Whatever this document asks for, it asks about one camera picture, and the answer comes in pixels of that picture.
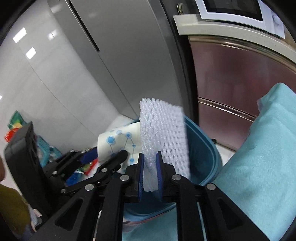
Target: red plastic item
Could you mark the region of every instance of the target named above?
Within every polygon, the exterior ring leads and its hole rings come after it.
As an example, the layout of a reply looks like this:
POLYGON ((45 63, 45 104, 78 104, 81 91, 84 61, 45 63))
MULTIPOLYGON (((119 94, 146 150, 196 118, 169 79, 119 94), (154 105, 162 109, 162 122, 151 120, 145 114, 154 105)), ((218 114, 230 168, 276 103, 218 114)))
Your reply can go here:
POLYGON ((86 172, 84 172, 84 174, 88 176, 88 174, 89 174, 90 171, 94 168, 94 166, 97 164, 97 162, 98 162, 98 159, 97 159, 97 158, 94 159, 94 160, 92 161, 92 164, 91 164, 90 168, 89 168, 86 172))
POLYGON ((14 128, 12 130, 9 130, 4 139, 6 140, 6 142, 10 142, 10 139, 13 137, 13 135, 18 131, 19 128, 14 128))

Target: microwave knob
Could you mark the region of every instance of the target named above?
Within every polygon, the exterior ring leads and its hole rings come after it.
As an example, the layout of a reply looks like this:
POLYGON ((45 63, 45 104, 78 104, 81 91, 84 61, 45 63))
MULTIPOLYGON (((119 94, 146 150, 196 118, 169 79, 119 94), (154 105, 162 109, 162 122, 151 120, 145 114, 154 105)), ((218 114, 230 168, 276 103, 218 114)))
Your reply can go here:
POLYGON ((281 20, 280 20, 280 18, 279 18, 278 15, 273 14, 273 15, 272 15, 272 19, 274 20, 274 22, 275 22, 277 25, 281 25, 281 20))

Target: glossy wall tile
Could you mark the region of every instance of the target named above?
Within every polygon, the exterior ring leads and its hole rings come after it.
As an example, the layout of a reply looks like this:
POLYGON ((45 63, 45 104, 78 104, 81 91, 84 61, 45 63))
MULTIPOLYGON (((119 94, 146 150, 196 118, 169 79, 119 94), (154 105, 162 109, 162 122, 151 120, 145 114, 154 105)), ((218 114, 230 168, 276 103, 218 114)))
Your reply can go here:
POLYGON ((86 69, 46 0, 22 14, 0 46, 0 95, 1 154, 15 110, 61 152, 92 147, 114 120, 129 121, 86 69))

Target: white paper with blue dots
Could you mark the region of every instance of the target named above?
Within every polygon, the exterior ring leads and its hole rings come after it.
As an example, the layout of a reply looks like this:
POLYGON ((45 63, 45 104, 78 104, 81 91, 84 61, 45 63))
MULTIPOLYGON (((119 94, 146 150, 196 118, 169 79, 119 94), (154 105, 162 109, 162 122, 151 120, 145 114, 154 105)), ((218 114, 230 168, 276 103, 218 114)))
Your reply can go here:
POLYGON ((128 152, 127 160, 117 171, 124 174, 127 166, 138 163, 139 153, 142 152, 139 122, 124 125, 99 135, 98 160, 100 164, 120 150, 128 152))

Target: blue gripper pad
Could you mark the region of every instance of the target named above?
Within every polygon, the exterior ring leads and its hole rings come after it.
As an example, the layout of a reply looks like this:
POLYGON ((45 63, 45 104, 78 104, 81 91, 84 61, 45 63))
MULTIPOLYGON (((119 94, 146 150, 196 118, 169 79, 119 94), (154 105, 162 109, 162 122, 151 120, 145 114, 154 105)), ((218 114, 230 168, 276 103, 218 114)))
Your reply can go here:
POLYGON ((156 154, 156 172, 157 172, 157 181, 158 181, 158 190, 157 195, 159 197, 159 200, 161 201, 162 195, 163 195, 163 178, 161 174, 161 165, 163 163, 163 158, 161 156, 161 152, 157 152, 156 154))
POLYGON ((142 197, 143 192, 143 172, 144 172, 144 155, 139 155, 138 163, 141 162, 140 177, 139 177, 139 189, 138 189, 138 198, 139 201, 142 197))

